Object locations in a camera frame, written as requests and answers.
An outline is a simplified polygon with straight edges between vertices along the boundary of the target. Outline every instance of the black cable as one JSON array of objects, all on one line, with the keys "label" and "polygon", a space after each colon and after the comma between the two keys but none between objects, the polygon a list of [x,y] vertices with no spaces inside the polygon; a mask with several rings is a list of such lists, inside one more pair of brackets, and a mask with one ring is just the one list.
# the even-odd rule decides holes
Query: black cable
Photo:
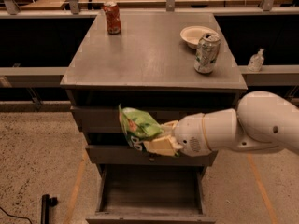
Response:
[{"label": "black cable", "polygon": [[8,215],[9,217],[14,217],[14,218],[18,218],[18,219],[26,219],[30,222],[30,224],[32,224],[31,219],[29,219],[28,217],[18,217],[18,216],[13,216],[9,213],[7,213],[1,206],[0,206],[1,211],[3,211],[6,215]]}]

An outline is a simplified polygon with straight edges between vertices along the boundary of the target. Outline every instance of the cabinet top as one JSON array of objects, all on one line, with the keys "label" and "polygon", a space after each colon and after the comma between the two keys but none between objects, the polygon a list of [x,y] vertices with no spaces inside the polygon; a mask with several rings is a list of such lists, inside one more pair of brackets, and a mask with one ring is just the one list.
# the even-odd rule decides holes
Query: cabinet top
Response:
[{"label": "cabinet top", "polygon": [[[83,39],[61,85],[69,89],[108,90],[246,90],[247,85],[213,14],[165,11],[122,11],[121,33],[107,33],[101,11]],[[195,50],[180,37],[189,26],[209,27],[220,34],[214,71],[193,68]]]}]

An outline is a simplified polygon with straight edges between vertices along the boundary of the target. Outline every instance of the terrazzo floor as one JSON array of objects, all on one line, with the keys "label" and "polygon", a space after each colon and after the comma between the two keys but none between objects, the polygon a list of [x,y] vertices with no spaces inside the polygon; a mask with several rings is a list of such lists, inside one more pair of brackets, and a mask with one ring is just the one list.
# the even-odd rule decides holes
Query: terrazzo floor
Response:
[{"label": "terrazzo floor", "polygon": [[[101,178],[69,108],[0,104],[0,206],[11,215],[40,223],[43,194],[58,198],[50,224],[86,224],[94,214]],[[299,156],[220,151],[203,190],[206,213],[218,224],[299,223]],[[29,222],[0,210],[0,224],[15,223]]]}]

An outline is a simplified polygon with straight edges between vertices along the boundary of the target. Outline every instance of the aluminum can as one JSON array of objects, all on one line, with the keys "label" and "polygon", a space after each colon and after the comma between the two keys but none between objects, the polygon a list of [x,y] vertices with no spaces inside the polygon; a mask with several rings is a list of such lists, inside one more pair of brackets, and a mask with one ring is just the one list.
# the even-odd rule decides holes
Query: aluminum can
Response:
[{"label": "aluminum can", "polygon": [[197,72],[208,74],[213,71],[220,46],[221,40],[218,34],[203,34],[196,50],[194,68]]},{"label": "aluminum can", "polygon": [[118,34],[121,32],[120,10],[116,2],[110,1],[104,3],[103,10],[106,14],[107,31],[110,34]]}]

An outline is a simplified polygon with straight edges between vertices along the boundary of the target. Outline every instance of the silver soda can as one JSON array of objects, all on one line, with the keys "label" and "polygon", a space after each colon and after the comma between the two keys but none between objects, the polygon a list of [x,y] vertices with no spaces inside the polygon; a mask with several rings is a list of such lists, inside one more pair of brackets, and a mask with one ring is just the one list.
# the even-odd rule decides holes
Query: silver soda can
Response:
[{"label": "silver soda can", "polygon": [[194,68],[197,72],[208,74],[213,71],[220,46],[221,40],[218,34],[203,34],[196,50]]}]

